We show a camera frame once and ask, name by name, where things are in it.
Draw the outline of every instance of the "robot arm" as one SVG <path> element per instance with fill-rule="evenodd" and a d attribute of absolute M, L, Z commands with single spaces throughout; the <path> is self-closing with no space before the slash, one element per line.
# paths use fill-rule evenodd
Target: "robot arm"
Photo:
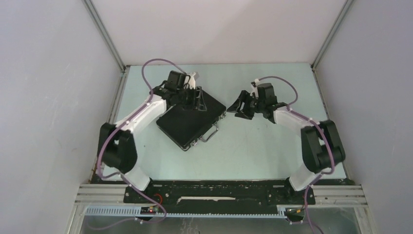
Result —
<path fill-rule="evenodd" d="M 105 123 L 100 128 L 98 152 L 102 149 L 108 136 L 126 122 L 106 147 L 102 161 L 107 166 L 116 168 L 137 189 L 145 190 L 149 185 L 150 178 L 136 163 L 138 155 L 133 135 L 140 133 L 152 121 L 174 105 L 179 104 L 186 110 L 207 110 L 202 97 L 202 88 L 195 86 L 197 77 L 198 73 L 196 72 L 184 74 L 171 71 L 168 80 L 152 90 L 153 96 L 150 102 L 145 101 L 117 123 Z M 130 119 L 142 106 L 146 107 Z"/>
<path fill-rule="evenodd" d="M 331 160 L 326 146 L 320 143 L 321 137 L 309 121 L 297 116 L 284 102 L 278 102 L 274 88 L 270 83 L 258 84 L 252 82 L 252 91 L 241 91 L 238 99 L 227 112 L 235 113 L 236 117 L 252 119 L 255 113 L 262 113 L 264 118 L 272 123 L 287 127 L 301 137 L 303 164 L 288 179 L 287 185 L 294 191 L 305 189 L 323 170 L 329 170 Z M 345 159 L 345 152 L 337 132 L 336 125 L 331 120 L 315 121 L 322 130 L 333 153 L 334 164 Z"/>

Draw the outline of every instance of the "floor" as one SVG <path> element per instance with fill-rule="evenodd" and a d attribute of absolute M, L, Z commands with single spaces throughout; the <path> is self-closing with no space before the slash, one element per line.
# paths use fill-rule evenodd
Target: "floor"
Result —
<path fill-rule="evenodd" d="M 229 107 L 241 90 L 250 92 L 250 82 L 264 76 L 279 76 L 290 81 L 299 93 L 292 106 L 313 119 L 325 120 L 326 113 L 319 96 L 310 65 L 306 63 L 277 64 L 205 64 L 183 65 L 186 72 L 197 71 L 197 85 Z M 169 65 L 148 66 L 145 75 L 152 86 L 168 78 Z M 294 92 L 281 81 L 272 79 L 278 101 L 290 102 Z M 141 66 L 132 66 L 125 86 L 117 119 L 136 109 L 148 96 L 142 80 Z M 182 151 L 161 130 L 155 121 L 141 134 L 134 136 L 138 163 L 152 179 L 173 180 L 259 180 L 285 179 L 301 164 L 300 138 L 293 132 L 273 124 L 262 115 L 252 120 L 227 113 L 218 122 L 219 132 L 207 143 L 200 142 Z M 106 167 L 104 175 L 112 173 Z M 342 164 L 325 178 L 346 178 Z"/>

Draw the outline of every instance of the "metal beam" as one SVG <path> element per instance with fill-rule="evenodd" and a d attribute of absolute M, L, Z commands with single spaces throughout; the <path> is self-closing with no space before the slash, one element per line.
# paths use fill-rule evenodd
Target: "metal beam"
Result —
<path fill-rule="evenodd" d="M 313 70 L 317 68 L 319 65 L 321 59 L 323 58 L 328 46 L 330 45 L 331 41 L 333 40 L 334 36 L 336 35 L 338 29 L 340 28 L 341 23 L 343 22 L 345 16 L 348 14 L 351 6 L 355 0 L 347 0 L 345 4 L 343 5 L 343 8 L 341 9 L 339 15 L 337 16 L 336 21 L 333 24 L 333 27 L 331 28 L 330 32 L 327 35 L 327 38 L 325 39 L 323 45 L 321 46 L 316 58 L 314 59 L 313 64 L 311 65 L 313 67 Z"/>
<path fill-rule="evenodd" d="M 103 40 L 105 41 L 106 45 L 108 46 L 111 54 L 113 55 L 113 58 L 116 60 L 116 63 L 118 64 L 120 70 L 122 72 L 125 71 L 125 64 L 123 63 L 122 59 L 120 58 L 120 55 L 118 51 L 115 48 L 115 45 L 109 36 L 108 31 L 105 28 L 105 25 L 102 22 L 102 19 L 100 18 L 99 14 L 97 13 L 97 10 L 92 2 L 92 0 L 83 0 L 83 3 L 85 4 L 86 9 L 88 10 L 89 14 L 92 17 L 92 20 L 94 21 L 95 25 L 97 26 L 100 34 L 103 37 Z"/>

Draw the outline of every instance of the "white arm segment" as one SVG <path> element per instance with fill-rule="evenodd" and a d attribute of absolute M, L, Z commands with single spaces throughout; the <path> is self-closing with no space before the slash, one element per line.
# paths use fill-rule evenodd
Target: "white arm segment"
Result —
<path fill-rule="evenodd" d="M 142 104 L 137 109 L 141 108 L 143 105 L 147 105 L 137 116 L 135 116 L 129 123 L 122 127 L 123 131 L 129 130 L 134 135 L 140 133 L 146 126 L 148 126 L 152 121 L 154 121 L 158 116 L 163 114 L 167 110 L 166 101 L 163 100 L 158 95 L 153 95 L 152 101 L 147 104 Z M 134 110 L 130 115 L 123 118 L 116 123 L 119 126 L 121 123 L 125 122 L 136 110 Z M 143 191 L 146 189 L 150 182 L 150 178 L 146 175 L 138 163 L 132 168 L 132 170 L 126 172 L 124 177 L 137 189 Z"/>
<path fill-rule="evenodd" d="M 289 128 L 301 137 L 301 129 L 306 126 L 313 126 L 310 122 L 292 114 L 287 107 L 282 107 L 274 111 L 274 119 L 277 124 Z M 319 173 L 315 174 L 307 169 L 304 163 L 290 176 L 290 184 L 295 191 L 301 191 L 307 187 Z"/>

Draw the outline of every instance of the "metal frame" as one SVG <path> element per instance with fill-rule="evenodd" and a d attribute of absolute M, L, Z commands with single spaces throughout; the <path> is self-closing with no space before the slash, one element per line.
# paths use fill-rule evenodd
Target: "metal frame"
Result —
<path fill-rule="evenodd" d="M 119 68 L 122 71 L 122 76 L 119 79 L 117 85 L 116 94 L 111 106 L 111 112 L 108 116 L 109 122 L 115 122 L 117 112 L 119 110 L 120 102 L 125 89 L 126 80 L 129 74 L 129 67 L 126 67 L 123 63 L 118 51 L 116 50 L 101 18 L 99 17 L 97 10 L 92 0 L 83 0 L 87 10 L 89 11 L 92 20 L 97 25 L 103 40 L 107 44 L 110 52 L 115 58 Z M 319 88 L 317 80 L 316 68 L 323 58 L 325 51 L 330 45 L 333 37 L 339 30 L 339 27 L 349 12 L 354 0 L 347 0 L 338 15 L 332 29 L 330 30 L 327 38 L 325 39 L 320 51 L 318 52 L 313 64 L 312 69 L 314 72 L 314 78 Z M 324 104 L 325 111 L 328 116 L 323 95 L 319 88 L 319 93 Z M 141 206 L 149 206 L 151 204 L 125 204 L 123 198 L 125 195 L 125 184 L 82 184 L 79 188 L 75 203 L 68 220 L 66 233 L 78 234 L 81 232 L 83 219 L 87 215 L 105 215 L 105 216 L 133 216 L 139 213 Z M 318 185 L 313 186 L 314 196 L 316 200 L 315 205 L 309 205 L 310 208 L 354 208 L 358 225 L 361 234 L 376 234 L 377 231 L 374 226 L 374 222 L 370 215 L 370 210 L 367 205 L 367 200 L 364 196 L 364 192 L 361 186 L 349 186 L 349 185 Z M 243 215 L 242 217 L 258 217 L 258 218 L 283 218 L 284 211 L 287 208 L 300 207 L 300 205 L 280 204 L 277 208 L 280 210 L 279 214 L 274 215 Z M 119 212 L 120 210 L 127 210 L 126 214 Z M 194 217 L 194 214 L 170 214 L 171 217 Z"/>

